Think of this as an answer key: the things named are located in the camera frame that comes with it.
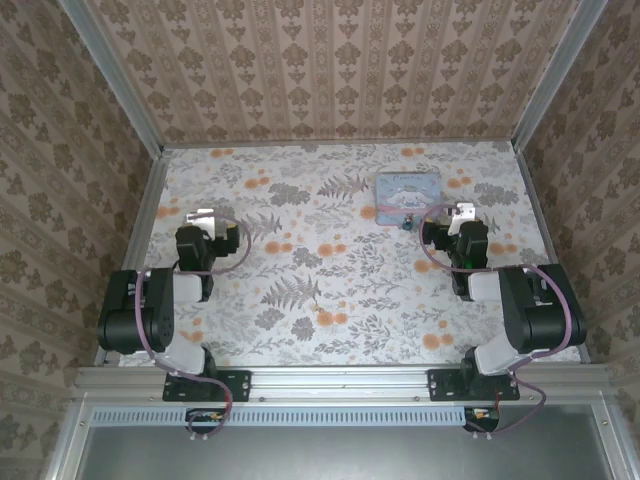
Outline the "wide aluminium base rail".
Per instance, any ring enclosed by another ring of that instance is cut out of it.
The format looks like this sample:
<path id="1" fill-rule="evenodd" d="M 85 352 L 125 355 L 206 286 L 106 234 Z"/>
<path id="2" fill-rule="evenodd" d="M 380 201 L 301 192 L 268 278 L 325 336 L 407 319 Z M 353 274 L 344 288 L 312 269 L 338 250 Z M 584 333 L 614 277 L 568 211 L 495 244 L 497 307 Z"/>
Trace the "wide aluminium base rail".
<path id="1" fill-rule="evenodd" d="M 446 366 L 251 367 L 249 393 L 242 406 L 426 405 L 433 370 Z M 520 405 L 547 395 L 549 405 L 613 402 L 615 389 L 602 365 L 539 362 L 517 372 Z M 158 405 L 165 374 L 151 367 L 91 367 L 78 372 L 72 399 L 109 405 Z"/>

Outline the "floral patterned table cover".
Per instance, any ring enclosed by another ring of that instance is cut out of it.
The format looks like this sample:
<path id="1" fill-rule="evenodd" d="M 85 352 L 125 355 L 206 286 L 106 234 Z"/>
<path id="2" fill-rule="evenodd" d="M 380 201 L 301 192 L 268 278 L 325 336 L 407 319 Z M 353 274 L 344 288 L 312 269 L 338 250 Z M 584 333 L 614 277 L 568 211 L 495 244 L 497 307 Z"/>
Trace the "floral patterned table cover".
<path id="1" fill-rule="evenodd" d="M 501 330 L 497 303 L 453 294 L 445 254 L 377 222 L 380 173 L 434 173 L 444 202 L 474 203 L 491 265 L 548 260 L 506 141 L 191 148 L 163 158 L 147 266 L 176 261 L 176 231 L 200 208 L 241 220 L 252 236 L 216 262 L 209 301 L 175 311 L 177 336 L 221 366 L 457 362 Z"/>

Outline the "aluminium side rail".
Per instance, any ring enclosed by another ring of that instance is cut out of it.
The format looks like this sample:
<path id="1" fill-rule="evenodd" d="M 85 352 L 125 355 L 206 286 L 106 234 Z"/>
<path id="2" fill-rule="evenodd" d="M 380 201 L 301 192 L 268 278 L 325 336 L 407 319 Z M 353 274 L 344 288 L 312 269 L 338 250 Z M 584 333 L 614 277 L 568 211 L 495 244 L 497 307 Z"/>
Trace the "aluminium side rail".
<path id="1" fill-rule="evenodd" d="M 544 212 L 543 209 L 541 207 L 537 192 L 535 190 L 535 185 L 533 182 L 533 179 L 531 177 L 531 174 L 529 172 L 528 166 L 526 164 L 526 160 L 524 158 L 524 155 L 522 154 L 522 152 L 517 149 L 516 147 L 513 148 L 514 150 L 514 154 L 520 169 L 520 173 L 523 179 L 523 182 L 525 184 L 526 187 L 526 191 L 529 197 L 529 201 L 531 203 L 531 208 L 534 212 L 535 218 L 536 218 L 536 222 L 537 222 L 537 226 L 538 226 L 538 230 L 540 232 L 540 236 L 542 238 L 544 247 L 545 247 L 545 251 L 547 253 L 547 256 L 549 258 L 549 260 L 552 263 L 558 263 L 559 259 L 556 253 L 556 250 L 554 248 L 553 245 L 553 241 L 544 217 Z"/>
<path id="2" fill-rule="evenodd" d="M 164 189 L 167 169 L 168 159 L 163 153 L 160 153 L 151 164 L 122 265 L 112 271 L 111 274 L 122 270 L 139 271 L 145 265 L 146 253 Z"/>

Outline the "grey metal panel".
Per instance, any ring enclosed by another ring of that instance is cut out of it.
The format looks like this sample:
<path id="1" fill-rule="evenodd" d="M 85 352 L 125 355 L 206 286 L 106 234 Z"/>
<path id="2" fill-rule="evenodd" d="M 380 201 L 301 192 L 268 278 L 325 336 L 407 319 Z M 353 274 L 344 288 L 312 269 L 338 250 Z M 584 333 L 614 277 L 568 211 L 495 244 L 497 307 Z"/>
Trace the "grey metal panel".
<path id="1" fill-rule="evenodd" d="M 460 427 L 99 426 L 70 410 L 45 480 L 640 480 L 620 413 L 550 406 L 492 436 Z"/>

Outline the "aluminium corner post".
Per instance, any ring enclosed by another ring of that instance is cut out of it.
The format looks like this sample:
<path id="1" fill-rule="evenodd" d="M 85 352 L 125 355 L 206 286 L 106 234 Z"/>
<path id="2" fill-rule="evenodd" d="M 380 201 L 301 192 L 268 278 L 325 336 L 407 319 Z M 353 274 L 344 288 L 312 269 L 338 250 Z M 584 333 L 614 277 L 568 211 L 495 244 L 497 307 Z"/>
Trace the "aluminium corner post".
<path id="1" fill-rule="evenodd" d="M 85 0 L 59 0 L 80 35 L 96 66 L 113 91 L 140 141 L 153 160 L 162 156 L 164 141 L 159 129 L 130 81 L 125 62 L 118 58 L 107 35 L 94 18 Z"/>
<path id="2" fill-rule="evenodd" d="M 580 0 L 511 138 L 522 153 L 575 63 L 608 0 Z"/>

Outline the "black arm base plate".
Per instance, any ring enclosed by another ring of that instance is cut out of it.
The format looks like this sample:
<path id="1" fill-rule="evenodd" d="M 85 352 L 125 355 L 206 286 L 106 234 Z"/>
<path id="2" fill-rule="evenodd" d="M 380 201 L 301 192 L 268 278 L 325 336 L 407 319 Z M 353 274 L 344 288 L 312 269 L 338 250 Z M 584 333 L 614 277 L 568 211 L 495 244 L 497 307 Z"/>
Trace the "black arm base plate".
<path id="1" fill-rule="evenodd" d="M 247 402 L 251 391 L 250 370 L 218 370 L 215 378 L 226 385 L 234 402 Z M 222 402 L 225 393 L 209 382 L 196 382 L 184 377 L 166 375 L 162 400 L 165 402 Z"/>
<path id="2" fill-rule="evenodd" d="M 427 379 L 432 402 L 520 399 L 519 387 L 508 375 L 484 376 L 477 373 L 463 374 L 460 369 L 430 369 L 427 371 Z"/>

